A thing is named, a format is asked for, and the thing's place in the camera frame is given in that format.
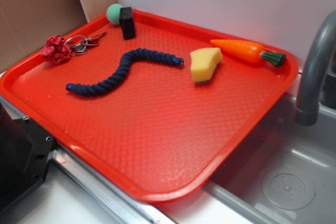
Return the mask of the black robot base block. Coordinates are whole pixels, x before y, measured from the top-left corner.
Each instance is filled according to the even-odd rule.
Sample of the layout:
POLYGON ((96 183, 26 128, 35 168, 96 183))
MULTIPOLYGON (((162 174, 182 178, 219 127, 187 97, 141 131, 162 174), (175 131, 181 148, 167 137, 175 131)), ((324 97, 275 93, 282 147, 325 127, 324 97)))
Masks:
POLYGON ((12 119, 1 106, 1 213, 45 182, 54 137, 32 119, 12 119))

